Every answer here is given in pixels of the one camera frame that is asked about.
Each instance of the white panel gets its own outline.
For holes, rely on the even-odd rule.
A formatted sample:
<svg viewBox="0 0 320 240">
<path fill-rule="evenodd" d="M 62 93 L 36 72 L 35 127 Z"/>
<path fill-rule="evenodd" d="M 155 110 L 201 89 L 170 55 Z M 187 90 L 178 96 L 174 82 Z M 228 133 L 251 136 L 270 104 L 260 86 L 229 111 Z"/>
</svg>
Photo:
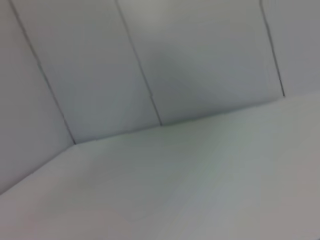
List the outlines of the white panel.
<svg viewBox="0 0 320 240">
<path fill-rule="evenodd" d="M 282 97 L 258 0 L 119 0 L 165 123 Z"/>
<path fill-rule="evenodd" d="M 71 144 L 8 1 L 0 0 L 0 192 Z"/>
<path fill-rule="evenodd" d="M 319 103 L 76 145 L 0 197 L 0 239 L 317 240 Z"/>
<path fill-rule="evenodd" d="M 158 125 L 113 0 L 14 0 L 78 142 Z"/>
<path fill-rule="evenodd" d="M 264 0 L 287 96 L 320 91 L 320 1 Z"/>
</svg>

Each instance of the white floor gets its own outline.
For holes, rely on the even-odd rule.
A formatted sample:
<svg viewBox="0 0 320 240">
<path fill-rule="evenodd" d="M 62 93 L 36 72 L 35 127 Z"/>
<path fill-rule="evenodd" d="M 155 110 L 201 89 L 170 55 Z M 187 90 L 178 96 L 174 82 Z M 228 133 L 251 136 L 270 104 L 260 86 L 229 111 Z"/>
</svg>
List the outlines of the white floor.
<svg viewBox="0 0 320 240">
<path fill-rule="evenodd" d="M 317 240 L 320 96 L 74 146 L 0 197 L 1 240 Z"/>
</svg>

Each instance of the white surface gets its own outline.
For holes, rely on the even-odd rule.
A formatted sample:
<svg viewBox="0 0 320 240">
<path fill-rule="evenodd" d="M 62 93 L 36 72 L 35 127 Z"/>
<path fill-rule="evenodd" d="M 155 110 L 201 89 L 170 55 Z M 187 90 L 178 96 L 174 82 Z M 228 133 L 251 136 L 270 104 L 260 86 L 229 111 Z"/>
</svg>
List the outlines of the white surface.
<svg viewBox="0 0 320 240">
<path fill-rule="evenodd" d="M 287 96 L 320 91 L 320 1 L 264 0 Z"/>
<path fill-rule="evenodd" d="M 0 197 L 0 239 L 319 239 L 319 100 L 74 146 Z"/>
<path fill-rule="evenodd" d="M 8 1 L 0 0 L 0 193 L 71 144 Z"/>
<path fill-rule="evenodd" d="M 159 125 L 113 0 L 14 0 L 77 142 Z"/>
<path fill-rule="evenodd" d="M 164 123 L 282 97 L 258 0 L 119 0 Z"/>
</svg>

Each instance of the white wall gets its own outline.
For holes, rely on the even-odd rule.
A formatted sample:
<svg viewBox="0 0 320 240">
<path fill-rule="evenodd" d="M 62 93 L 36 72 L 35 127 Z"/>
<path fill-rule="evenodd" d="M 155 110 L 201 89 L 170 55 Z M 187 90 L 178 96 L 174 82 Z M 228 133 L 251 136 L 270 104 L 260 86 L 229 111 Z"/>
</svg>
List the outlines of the white wall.
<svg viewBox="0 0 320 240">
<path fill-rule="evenodd" d="M 77 142 L 158 126 L 113 0 L 14 0 Z"/>
<path fill-rule="evenodd" d="M 8 1 L 0 0 L 0 193 L 70 145 Z"/>
<path fill-rule="evenodd" d="M 13 0 L 77 142 L 159 125 L 114 0 Z M 163 123 L 282 98 L 257 0 L 119 0 Z"/>
<path fill-rule="evenodd" d="M 282 97 L 258 0 L 119 0 L 164 123 Z"/>
<path fill-rule="evenodd" d="M 320 1 L 263 1 L 286 95 L 320 91 Z"/>
<path fill-rule="evenodd" d="M 74 146 L 0 197 L 0 239 L 319 239 L 319 102 Z"/>
</svg>

